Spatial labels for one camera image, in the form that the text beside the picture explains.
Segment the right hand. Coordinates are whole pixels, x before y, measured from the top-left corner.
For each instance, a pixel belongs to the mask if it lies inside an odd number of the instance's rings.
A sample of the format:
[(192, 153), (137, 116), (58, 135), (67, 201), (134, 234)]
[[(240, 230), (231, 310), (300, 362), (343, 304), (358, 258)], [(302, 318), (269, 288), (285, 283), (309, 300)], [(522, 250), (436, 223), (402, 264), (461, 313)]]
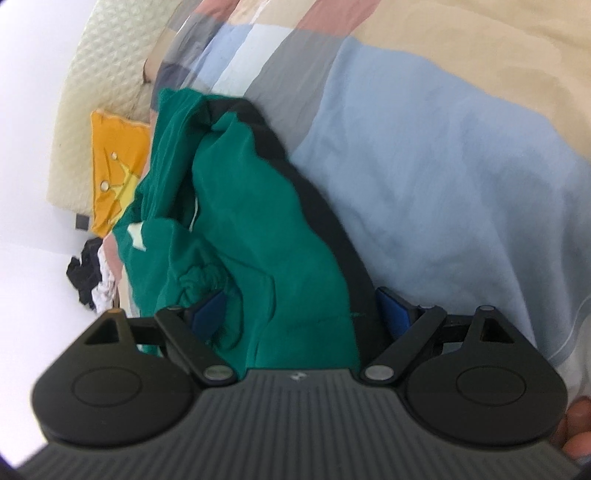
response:
[(588, 397), (581, 397), (570, 405), (550, 442), (575, 461), (590, 460), (591, 401)]

